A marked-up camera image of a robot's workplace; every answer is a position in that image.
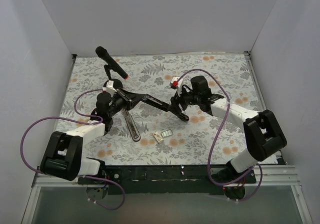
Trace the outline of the staple box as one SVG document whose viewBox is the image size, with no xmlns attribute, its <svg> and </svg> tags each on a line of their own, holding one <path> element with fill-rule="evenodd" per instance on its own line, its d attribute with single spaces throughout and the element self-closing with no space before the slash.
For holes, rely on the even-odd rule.
<svg viewBox="0 0 320 224">
<path fill-rule="evenodd" d="M 158 132 L 153 133 L 153 137 L 158 143 L 161 143 L 164 141 L 163 137 Z"/>
</svg>

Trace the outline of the staple strips pack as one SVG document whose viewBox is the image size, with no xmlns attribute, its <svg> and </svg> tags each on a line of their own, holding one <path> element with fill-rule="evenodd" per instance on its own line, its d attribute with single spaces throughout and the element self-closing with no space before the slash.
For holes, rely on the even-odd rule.
<svg viewBox="0 0 320 224">
<path fill-rule="evenodd" d="M 170 137 L 170 136 L 173 136 L 173 131 L 172 130 L 166 130 L 166 131 L 163 131 L 161 133 L 161 136 L 162 138 L 167 138 L 167 137 Z"/>
</svg>

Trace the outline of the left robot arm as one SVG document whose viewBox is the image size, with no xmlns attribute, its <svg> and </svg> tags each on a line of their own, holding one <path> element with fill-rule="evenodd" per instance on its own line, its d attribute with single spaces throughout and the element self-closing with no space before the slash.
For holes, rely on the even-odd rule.
<svg viewBox="0 0 320 224">
<path fill-rule="evenodd" d="M 113 125 L 112 117 L 122 109 L 130 110 L 144 97 L 118 89 L 115 94 L 101 92 L 97 95 L 96 108 L 87 125 L 67 132 L 54 132 L 48 142 L 40 170 L 44 174 L 66 180 L 89 175 L 96 184 L 103 183 L 106 171 L 97 159 L 82 157 L 82 148 L 93 140 L 106 135 Z"/>
</svg>

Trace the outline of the grey black stapler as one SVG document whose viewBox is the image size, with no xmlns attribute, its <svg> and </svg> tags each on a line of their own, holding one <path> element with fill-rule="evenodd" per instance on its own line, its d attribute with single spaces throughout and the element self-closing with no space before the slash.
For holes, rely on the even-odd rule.
<svg viewBox="0 0 320 224">
<path fill-rule="evenodd" d="M 127 109 L 123 109 L 123 115 L 124 115 L 124 119 L 126 121 L 132 140 L 134 142 L 139 142 L 141 136 L 136 126 L 136 123 L 134 122 L 134 119 L 132 118 L 132 116 L 130 115 Z"/>
</svg>

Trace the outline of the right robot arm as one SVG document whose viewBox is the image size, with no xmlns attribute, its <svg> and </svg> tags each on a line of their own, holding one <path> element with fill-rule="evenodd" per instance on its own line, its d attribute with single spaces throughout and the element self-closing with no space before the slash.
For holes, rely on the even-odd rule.
<svg viewBox="0 0 320 224">
<path fill-rule="evenodd" d="M 287 140 L 272 111 L 258 112 L 230 104 L 222 95 L 211 92 L 204 76 L 193 77 L 190 82 L 189 90 L 181 77 L 172 77 L 170 87 L 176 93 L 170 100 L 170 112 L 186 119 L 183 111 L 197 105 L 203 112 L 237 126 L 245 135 L 246 149 L 227 164 L 229 181 L 239 182 L 250 167 L 286 147 Z"/>
</svg>

